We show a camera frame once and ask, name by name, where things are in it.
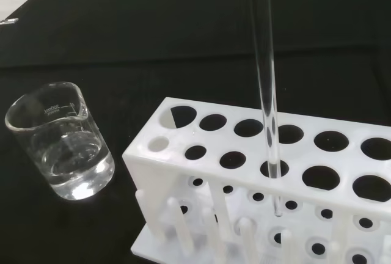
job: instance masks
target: black tablecloth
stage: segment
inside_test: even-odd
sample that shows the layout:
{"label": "black tablecloth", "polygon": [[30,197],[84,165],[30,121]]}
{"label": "black tablecloth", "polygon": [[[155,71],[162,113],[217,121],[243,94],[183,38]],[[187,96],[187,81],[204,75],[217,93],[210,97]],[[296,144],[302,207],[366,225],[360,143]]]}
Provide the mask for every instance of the black tablecloth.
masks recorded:
{"label": "black tablecloth", "polygon": [[[388,0],[272,0],[278,108],[391,125]],[[41,84],[77,84],[116,163],[58,198],[0,127],[0,263],[145,263],[121,155],[165,97],[259,107],[249,0],[29,0],[0,27],[0,116]]]}

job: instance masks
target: white test tube rack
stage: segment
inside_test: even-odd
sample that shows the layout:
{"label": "white test tube rack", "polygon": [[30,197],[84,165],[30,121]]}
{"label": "white test tube rack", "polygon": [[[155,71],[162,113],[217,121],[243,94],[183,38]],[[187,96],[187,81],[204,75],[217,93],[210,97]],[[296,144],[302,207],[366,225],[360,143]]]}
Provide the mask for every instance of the white test tube rack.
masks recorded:
{"label": "white test tube rack", "polygon": [[123,154],[147,223],[132,252],[166,264],[391,263],[391,128],[279,112],[283,177],[271,179],[261,116],[161,103]]}

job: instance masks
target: water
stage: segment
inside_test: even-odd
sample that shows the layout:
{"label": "water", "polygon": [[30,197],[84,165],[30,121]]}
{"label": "water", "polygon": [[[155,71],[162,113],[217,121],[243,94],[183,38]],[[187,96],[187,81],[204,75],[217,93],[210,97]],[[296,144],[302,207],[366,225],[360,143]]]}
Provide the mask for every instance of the water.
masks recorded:
{"label": "water", "polygon": [[80,200],[107,185],[114,173],[114,160],[105,143],[93,133],[80,131],[50,145],[40,169],[59,196]]}

